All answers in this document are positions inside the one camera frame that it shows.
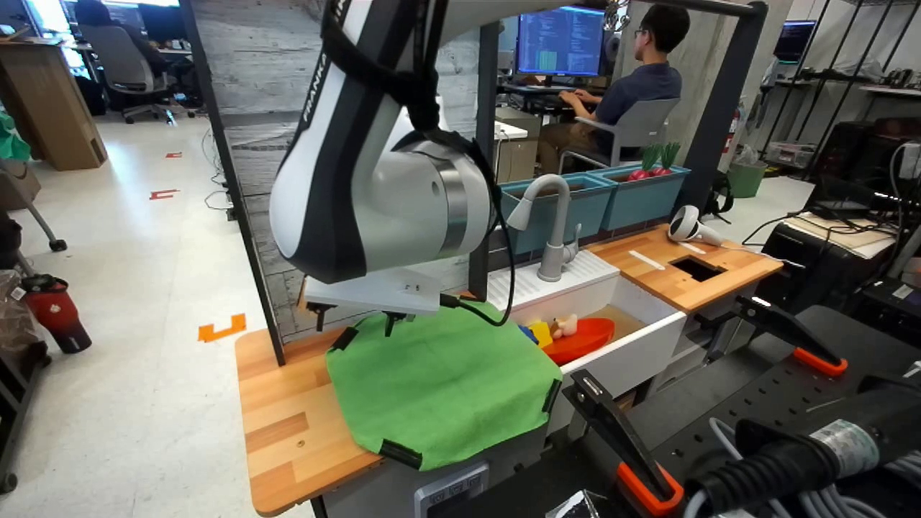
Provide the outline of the green towel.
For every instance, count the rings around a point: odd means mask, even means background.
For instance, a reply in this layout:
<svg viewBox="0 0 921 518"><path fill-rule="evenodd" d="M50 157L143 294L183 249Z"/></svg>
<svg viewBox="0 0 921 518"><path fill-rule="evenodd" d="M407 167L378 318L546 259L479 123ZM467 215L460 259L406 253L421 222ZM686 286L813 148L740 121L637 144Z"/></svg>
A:
<svg viewBox="0 0 921 518"><path fill-rule="evenodd" d="M489 303L396 322L368 316L326 353L349 433L419 471L454 465L548 423L563 375Z"/></svg>

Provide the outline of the toy kitchen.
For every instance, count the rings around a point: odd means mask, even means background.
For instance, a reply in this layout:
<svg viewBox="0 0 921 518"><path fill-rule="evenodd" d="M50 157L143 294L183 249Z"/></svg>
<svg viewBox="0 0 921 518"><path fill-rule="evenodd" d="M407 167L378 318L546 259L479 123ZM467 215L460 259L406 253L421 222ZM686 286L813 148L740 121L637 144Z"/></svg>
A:
<svg viewBox="0 0 921 518"><path fill-rule="evenodd" d="M326 334L317 332L315 316L303 309L304 275L282 258L270 229L270 190L309 98L327 0L182 3L268 327L235 345L251 499L260 516L296 504L312 504L320 516L320 504L342 499L333 482L345 484L356 501L352 493L365 491L365 479L377 489L391 472L411 475L408 468L378 468L381 459L354 443L327 376L320 347L368 312L335 309ZM447 116L448 127L464 137L486 137L494 120L486 95L487 84L496 88L498 32L497 21L475 26L437 59L447 92L440 92L442 122Z"/></svg>

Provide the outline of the grey toy tap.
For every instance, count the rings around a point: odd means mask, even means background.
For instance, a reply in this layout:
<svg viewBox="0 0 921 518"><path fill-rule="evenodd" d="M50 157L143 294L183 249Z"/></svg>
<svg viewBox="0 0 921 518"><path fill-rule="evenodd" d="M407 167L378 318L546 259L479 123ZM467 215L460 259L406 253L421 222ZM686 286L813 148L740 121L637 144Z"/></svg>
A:
<svg viewBox="0 0 921 518"><path fill-rule="evenodd" d="M534 180L524 191L513 208L510 215L504 219L507 226L513 227L514 230L524 232L529 224L530 215L532 215L532 205L544 190L551 190L557 196L555 206L555 219L550 227L550 238L547 240L542 259L536 275L544 282L559 282L562 279L562 270L565 263L573 261L578 255L578 243L566 245L563 242L565 238L566 222L568 217L569 206L571 203L571 188L562 175L547 174L542 175Z"/></svg>

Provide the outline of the red toy plate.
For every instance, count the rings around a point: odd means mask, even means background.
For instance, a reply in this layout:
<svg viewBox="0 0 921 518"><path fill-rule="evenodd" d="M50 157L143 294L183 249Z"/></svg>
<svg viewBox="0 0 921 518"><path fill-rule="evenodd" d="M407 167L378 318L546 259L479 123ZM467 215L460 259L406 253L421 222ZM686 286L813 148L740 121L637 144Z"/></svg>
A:
<svg viewBox="0 0 921 518"><path fill-rule="evenodd" d="M579 319L576 334L553 341L542 351L556 365L565 366L611 343L615 328L615 322L606 318Z"/></svg>

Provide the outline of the white cabinet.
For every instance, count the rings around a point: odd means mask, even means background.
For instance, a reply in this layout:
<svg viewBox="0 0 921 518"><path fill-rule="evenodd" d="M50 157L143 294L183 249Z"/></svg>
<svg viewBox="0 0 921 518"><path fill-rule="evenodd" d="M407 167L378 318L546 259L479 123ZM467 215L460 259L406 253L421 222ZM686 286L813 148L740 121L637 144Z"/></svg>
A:
<svg viewBox="0 0 921 518"><path fill-rule="evenodd" d="M497 183L534 178L542 119L510 107L494 112L494 172Z"/></svg>

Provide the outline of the teal planter box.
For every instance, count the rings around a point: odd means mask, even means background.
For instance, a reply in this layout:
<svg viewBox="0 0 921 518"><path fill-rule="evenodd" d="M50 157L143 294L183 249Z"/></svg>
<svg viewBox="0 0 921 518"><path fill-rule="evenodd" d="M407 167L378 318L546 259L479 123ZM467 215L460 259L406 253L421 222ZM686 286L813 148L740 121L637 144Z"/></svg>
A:
<svg viewBox="0 0 921 518"><path fill-rule="evenodd" d="M682 184L691 171L672 166L670 173L630 180L638 164L589 171L589 175L612 181L614 188L602 217L601 229L615 232L670 215Z"/></svg>
<svg viewBox="0 0 921 518"><path fill-rule="evenodd" d="M614 181L588 173L563 175L571 191L571 201L567 210L566 225L563 230L563 242L568 245L576 239L576 225L581 226L580 238L594 236L601 230L602 219L609 200L615 191ZM519 204L532 180L513 181L501 186L502 213L508 217ZM543 188L532 203L529 222L523 232L511 229L511 249L516 256L538 255L544 250L555 223L558 196L555 188Z"/></svg>

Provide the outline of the white toy sink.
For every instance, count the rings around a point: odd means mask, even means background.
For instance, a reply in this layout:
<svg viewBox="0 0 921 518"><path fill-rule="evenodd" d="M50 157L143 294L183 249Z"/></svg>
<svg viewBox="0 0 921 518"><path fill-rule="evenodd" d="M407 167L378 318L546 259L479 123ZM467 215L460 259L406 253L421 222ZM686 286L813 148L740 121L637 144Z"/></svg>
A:
<svg viewBox="0 0 921 518"><path fill-rule="evenodd" d="M512 293L511 319L522 325L571 315L614 322L607 345L561 367L563 387L572 383L573 371L585 368L618 397L670 364L686 322L683 312L636 286L618 268L588 250L580 250L563 267L559 281L540 280L537 271L533 263L490 273L487 301L503 311Z"/></svg>

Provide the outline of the black and orange clamp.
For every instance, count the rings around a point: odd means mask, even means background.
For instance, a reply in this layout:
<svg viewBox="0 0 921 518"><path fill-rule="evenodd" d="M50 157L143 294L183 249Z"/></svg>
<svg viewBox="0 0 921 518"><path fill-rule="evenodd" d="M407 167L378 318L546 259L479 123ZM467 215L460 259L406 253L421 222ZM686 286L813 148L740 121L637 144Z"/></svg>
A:
<svg viewBox="0 0 921 518"><path fill-rule="evenodd" d="M714 319L694 316L705 330L716 330L733 318L749 322L757 331L768 332L792 345L794 358L818 373L837 378L848 369L848 361L823 344L795 315L759 297L739 295L729 312Z"/></svg>
<svg viewBox="0 0 921 518"><path fill-rule="evenodd" d="M657 461L601 381L585 368L570 373L562 394L572 406L567 440L582 442L602 472L642 518L674 518L684 488Z"/></svg>

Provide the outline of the toy radishes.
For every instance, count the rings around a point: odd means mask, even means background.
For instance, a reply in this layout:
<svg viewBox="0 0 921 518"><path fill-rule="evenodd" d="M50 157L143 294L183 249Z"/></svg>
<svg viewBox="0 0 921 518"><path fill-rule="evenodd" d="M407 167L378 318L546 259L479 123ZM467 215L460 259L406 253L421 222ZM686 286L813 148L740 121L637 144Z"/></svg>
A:
<svg viewBox="0 0 921 518"><path fill-rule="evenodd" d="M628 175L628 181L640 181L671 174L671 168L681 149L681 143L649 145L642 154L640 167Z"/></svg>

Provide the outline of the grey chair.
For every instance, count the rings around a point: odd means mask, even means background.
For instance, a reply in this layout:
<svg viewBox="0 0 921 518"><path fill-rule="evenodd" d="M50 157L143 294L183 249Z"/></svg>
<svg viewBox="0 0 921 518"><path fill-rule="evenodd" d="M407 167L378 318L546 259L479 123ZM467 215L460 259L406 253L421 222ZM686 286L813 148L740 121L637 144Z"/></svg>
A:
<svg viewBox="0 0 921 518"><path fill-rule="evenodd" d="M565 173L566 158L575 158L583 162L598 166L599 168L616 168L621 164L623 147L644 148L649 145L658 145L666 141L668 115L680 99L651 99L650 101L636 102L621 118L617 124L605 124L577 117L576 121L587 124L597 132L606 132L612 137L612 150L608 155L599 152L566 148L561 152L557 173Z"/></svg>

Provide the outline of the office chair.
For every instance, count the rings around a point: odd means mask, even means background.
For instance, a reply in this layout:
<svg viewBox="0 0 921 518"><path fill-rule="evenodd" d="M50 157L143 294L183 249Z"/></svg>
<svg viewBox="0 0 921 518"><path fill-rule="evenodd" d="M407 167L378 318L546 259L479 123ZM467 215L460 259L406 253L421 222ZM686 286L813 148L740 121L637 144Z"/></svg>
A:
<svg viewBox="0 0 921 518"><path fill-rule="evenodd" d="M106 85L125 97L138 98L138 104L121 110L122 118L134 124L141 114L175 124L174 111L196 116L174 99L175 80L168 72L154 73L148 59L132 42L124 27L81 25L80 32L99 57Z"/></svg>

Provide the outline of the person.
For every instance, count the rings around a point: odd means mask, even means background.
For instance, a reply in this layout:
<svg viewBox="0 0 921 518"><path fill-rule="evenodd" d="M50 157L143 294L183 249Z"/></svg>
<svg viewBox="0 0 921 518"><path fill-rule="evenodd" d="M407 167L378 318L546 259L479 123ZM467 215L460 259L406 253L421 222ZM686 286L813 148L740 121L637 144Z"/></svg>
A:
<svg viewBox="0 0 921 518"><path fill-rule="evenodd" d="M668 57L684 41L690 26L690 14L684 7L652 4L635 30L634 56L641 65L612 82L602 97L576 89L560 92L559 99L578 118L616 125L636 102L681 98L682 78ZM546 125L538 141L540 173L557 173L566 148L609 156L613 135L579 121Z"/></svg>

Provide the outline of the wooden cabinet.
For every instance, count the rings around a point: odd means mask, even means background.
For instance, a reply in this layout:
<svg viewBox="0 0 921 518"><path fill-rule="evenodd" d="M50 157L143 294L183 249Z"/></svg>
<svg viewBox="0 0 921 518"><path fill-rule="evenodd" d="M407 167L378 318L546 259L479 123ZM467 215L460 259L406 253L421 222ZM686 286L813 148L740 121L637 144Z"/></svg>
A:
<svg viewBox="0 0 921 518"><path fill-rule="evenodd" d="M32 148L33 160L57 171L100 168L108 160L95 121L57 45L0 42L0 103Z"/></svg>

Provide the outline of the green bin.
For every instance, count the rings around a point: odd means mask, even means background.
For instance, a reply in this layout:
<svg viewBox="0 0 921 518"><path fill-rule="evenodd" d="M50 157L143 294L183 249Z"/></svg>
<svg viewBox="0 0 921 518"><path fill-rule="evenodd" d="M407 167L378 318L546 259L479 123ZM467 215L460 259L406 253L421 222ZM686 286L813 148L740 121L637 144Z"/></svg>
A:
<svg viewBox="0 0 921 518"><path fill-rule="evenodd" d="M760 160L731 161L726 176L732 196L734 198L756 197L767 168L768 164Z"/></svg>

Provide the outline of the small monitor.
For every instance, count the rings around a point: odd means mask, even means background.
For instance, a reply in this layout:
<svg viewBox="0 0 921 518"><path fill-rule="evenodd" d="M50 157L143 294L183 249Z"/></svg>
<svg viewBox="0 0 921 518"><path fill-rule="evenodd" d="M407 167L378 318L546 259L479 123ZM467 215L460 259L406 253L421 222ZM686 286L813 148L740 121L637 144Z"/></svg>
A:
<svg viewBox="0 0 921 518"><path fill-rule="evenodd" d="M799 63L818 21L815 19L786 20L783 23L779 40L774 46L773 56L780 63Z"/></svg>

